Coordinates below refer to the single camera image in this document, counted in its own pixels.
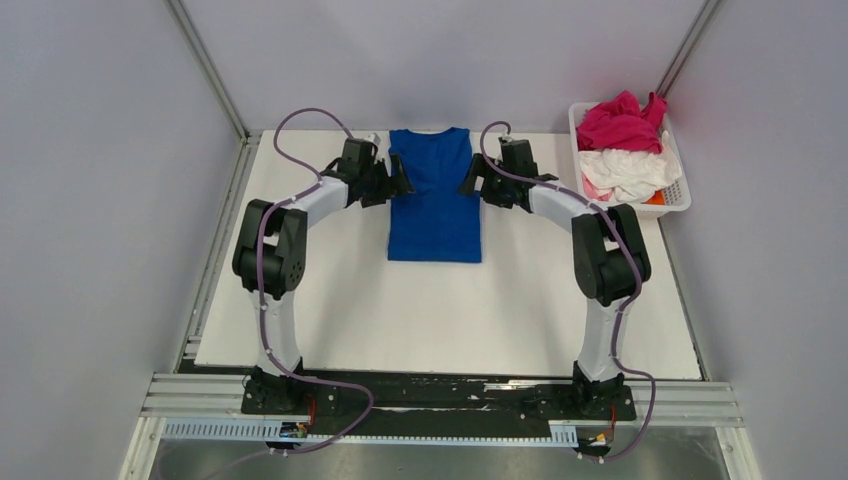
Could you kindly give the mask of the pink t-shirt in basket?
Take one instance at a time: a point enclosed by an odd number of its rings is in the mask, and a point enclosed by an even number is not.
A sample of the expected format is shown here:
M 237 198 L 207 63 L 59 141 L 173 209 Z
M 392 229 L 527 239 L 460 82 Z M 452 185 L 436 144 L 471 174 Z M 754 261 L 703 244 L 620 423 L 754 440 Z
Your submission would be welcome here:
M 618 149 L 660 154 L 659 130 L 668 110 L 665 98 L 649 94 L 642 107 L 630 91 L 590 108 L 576 127 L 579 151 Z

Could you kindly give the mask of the aluminium frame rail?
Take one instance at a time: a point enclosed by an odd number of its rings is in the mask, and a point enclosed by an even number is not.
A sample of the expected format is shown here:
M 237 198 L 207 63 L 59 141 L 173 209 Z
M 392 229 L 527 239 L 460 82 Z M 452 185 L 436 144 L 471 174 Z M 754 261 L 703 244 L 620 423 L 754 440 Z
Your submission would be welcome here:
M 655 92 L 659 96 L 663 98 L 669 96 L 723 4 L 723 0 L 704 0 L 701 3 L 697 14 L 657 85 Z
M 229 94 L 223 78 L 213 61 L 213 58 L 210 55 L 185 2 L 181 0 L 165 0 L 164 4 L 175 21 L 177 29 L 186 42 L 195 63 L 210 87 L 213 96 L 224 113 L 231 129 L 239 139 L 240 143 L 246 143 L 249 139 L 249 130 L 246 127 L 231 95 Z
M 244 387 L 237 375 L 156 374 L 142 417 L 240 418 Z M 726 382 L 656 382 L 652 426 L 742 428 L 745 421 Z

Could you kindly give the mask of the aluminium frame rail left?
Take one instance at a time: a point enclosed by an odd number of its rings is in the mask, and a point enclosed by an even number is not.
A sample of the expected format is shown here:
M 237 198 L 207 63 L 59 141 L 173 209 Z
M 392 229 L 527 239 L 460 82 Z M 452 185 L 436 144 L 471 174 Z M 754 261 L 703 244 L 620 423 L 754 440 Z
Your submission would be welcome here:
M 213 61 L 213 58 L 210 55 L 185 2 L 181 0 L 165 0 L 164 4 L 175 21 L 177 29 L 186 42 L 195 63 L 210 87 L 213 96 L 224 113 L 231 129 L 239 139 L 240 143 L 246 143 L 249 139 L 249 130 L 246 127 L 231 95 L 229 94 L 223 78 Z

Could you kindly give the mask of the white t-shirt in basket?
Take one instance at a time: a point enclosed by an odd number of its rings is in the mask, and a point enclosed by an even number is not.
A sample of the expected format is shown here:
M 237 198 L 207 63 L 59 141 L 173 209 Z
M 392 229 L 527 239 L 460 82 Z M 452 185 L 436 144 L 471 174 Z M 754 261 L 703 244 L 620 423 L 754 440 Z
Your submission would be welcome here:
M 644 203 L 656 191 L 683 176 L 671 146 L 671 133 L 662 132 L 660 154 L 618 149 L 580 151 L 579 170 L 586 195 L 598 201 Z

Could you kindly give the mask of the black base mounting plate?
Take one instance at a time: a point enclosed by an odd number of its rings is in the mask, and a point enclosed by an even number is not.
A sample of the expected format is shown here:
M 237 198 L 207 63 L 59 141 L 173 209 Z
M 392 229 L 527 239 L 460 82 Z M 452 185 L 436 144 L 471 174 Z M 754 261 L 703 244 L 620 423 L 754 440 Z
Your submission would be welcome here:
M 289 416 L 307 433 L 334 435 L 540 435 L 551 421 L 587 421 L 613 426 L 633 421 L 553 419 L 538 416 L 535 388 L 568 384 L 570 378 L 473 376 L 314 370 L 320 385 L 305 407 Z

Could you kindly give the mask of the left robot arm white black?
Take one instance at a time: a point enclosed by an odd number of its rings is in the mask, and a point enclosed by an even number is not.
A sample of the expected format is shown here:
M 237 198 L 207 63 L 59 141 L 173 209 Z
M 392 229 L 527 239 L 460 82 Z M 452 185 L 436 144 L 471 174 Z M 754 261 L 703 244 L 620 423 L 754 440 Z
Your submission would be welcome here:
M 355 203 L 367 208 L 414 193 L 401 155 L 381 159 L 377 147 L 375 135 L 348 138 L 305 191 L 277 202 L 254 199 L 245 208 L 232 270 L 250 295 L 260 345 L 245 385 L 245 414 L 293 414 L 320 385 L 303 375 L 296 338 L 294 296 L 306 270 L 308 231 Z

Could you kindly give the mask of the blue printed t-shirt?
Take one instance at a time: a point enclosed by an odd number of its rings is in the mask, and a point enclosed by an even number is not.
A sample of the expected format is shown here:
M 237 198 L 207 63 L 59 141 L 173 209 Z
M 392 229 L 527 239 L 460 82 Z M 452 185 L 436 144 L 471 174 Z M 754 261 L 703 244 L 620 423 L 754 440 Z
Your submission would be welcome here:
M 414 191 L 391 200 L 387 259 L 480 263 L 480 200 L 459 192 L 472 163 L 470 131 L 397 129 L 389 141 Z

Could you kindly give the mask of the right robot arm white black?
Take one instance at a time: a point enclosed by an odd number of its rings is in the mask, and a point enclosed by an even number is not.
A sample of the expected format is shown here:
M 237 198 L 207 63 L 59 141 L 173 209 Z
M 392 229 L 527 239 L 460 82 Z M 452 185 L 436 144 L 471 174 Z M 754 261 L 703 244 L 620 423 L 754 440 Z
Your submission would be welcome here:
M 473 155 L 459 193 L 477 194 L 499 208 L 519 207 L 569 233 L 575 279 L 587 300 L 570 383 L 539 386 L 530 403 L 545 420 L 632 420 L 619 350 L 631 304 L 651 276 L 636 213 L 626 204 L 600 207 L 554 176 L 540 174 L 528 141 L 502 137 L 499 144 L 498 161 Z

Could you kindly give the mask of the aluminium front frame rail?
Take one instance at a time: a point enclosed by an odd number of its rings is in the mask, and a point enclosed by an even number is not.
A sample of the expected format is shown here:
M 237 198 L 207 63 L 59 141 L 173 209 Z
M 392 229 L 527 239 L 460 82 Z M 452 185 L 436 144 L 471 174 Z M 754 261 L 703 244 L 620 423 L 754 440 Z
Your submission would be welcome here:
M 156 374 L 142 417 L 240 418 L 244 387 L 237 375 Z M 745 421 L 726 382 L 656 382 L 652 426 L 742 428 Z

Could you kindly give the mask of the orange garment in basket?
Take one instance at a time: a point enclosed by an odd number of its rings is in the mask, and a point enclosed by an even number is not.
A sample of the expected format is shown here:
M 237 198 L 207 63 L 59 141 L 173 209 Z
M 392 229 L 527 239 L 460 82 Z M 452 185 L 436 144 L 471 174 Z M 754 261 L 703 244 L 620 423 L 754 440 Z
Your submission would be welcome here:
M 644 201 L 647 205 L 665 205 L 665 196 L 661 190 L 656 191 L 649 199 Z

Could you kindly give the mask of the aluminium frame rail right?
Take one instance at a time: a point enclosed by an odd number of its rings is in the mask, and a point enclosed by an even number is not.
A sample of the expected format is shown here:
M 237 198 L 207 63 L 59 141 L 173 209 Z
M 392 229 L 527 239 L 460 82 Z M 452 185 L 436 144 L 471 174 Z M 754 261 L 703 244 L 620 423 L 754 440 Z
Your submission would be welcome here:
M 697 14 L 657 85 L 655 92 L 659 96 L 663 98 L 669 96 L 723 4 L 723 0 L 704 0 L 701 3 Z

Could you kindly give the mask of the white plastic laundry basket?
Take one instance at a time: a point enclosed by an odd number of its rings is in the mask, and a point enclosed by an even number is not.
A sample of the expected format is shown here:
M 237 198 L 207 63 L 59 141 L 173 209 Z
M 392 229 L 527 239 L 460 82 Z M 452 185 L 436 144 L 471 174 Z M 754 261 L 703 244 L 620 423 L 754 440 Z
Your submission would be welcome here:
M 692 196 L 670 116 L 663 116 L 657 130 L 659 153 L 616 148 L 583 150 L 578 145 L 577 127 L 598 105 L 578 102 L 568 109 L 578 192 L 604 206 L 628 203 L 645 219 L 689 209 Z

